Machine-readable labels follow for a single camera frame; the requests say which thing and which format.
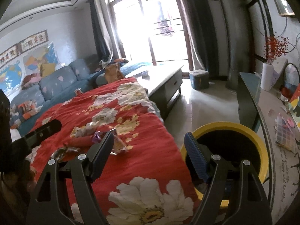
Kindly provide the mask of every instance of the red floral tablecloth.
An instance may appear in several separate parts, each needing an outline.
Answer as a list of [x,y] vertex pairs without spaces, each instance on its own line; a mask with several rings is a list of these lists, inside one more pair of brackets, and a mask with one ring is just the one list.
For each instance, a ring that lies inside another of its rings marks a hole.
[[[176,225],[188,222],[198,205],[189,170],[174,139],[155,115],[145,90],[128,78],[81,94],[45,112],[34,128],[51,119],[62,130],[31,154],[41,174],[50,155],[70,140],[74,127],[101,122],[101,130],[116,128],[133,146],[127,153],[111,155],[102,176],[92,184],[111,225]],[[75,217],[80,220],[71,181],[68,193]]]

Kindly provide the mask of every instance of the yellow pillow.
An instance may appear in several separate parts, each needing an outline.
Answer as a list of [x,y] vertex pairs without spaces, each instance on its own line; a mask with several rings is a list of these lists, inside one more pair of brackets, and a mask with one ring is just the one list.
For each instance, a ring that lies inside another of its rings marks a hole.
[[40,75],[42,78],[50,75],[55,71],[55,63],[42,64],[40,66]]

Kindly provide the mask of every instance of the yellow bucket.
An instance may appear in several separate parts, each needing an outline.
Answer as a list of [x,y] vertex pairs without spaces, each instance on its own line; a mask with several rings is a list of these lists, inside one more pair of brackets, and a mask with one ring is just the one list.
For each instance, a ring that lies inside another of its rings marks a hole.
[[[251,129],[231,122],[215,122],[198,128],[192,134],[200,144],[206,145],[213,154],[219,154],[227,161],[240,163],[243,159],[249,160],[259,172],[261,183],[265,181],[269,169],[269,156],[266,145]],[[186,162],[187,151],[184,145],[180,151]],[[199,200],[202,200],[203,194],[196,188],[195,191]],[[228,203],[229,200],[223,200],[221,208],[227,208]]]

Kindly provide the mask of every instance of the tiled floor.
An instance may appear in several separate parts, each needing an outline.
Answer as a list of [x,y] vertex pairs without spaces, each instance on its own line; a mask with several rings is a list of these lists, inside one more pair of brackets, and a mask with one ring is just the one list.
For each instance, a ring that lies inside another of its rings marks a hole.
[[236,94],[225,85],[225,81],[212,81],[208,89],[196,91],[189,79],[183,80],[181,98],[165,121],[167,130],[179,148],[184,135],[202,125],[219,121],[239,123]]

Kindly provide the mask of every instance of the can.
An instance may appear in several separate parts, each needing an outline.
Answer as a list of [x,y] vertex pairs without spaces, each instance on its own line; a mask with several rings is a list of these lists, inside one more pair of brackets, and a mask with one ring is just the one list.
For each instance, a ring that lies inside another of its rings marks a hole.
[[81,89],[80,89],[80,88],[76,89],[76,90],[75,90],[75,95],[78,96],[78,95],[80,95],[80,94],[82,94]]

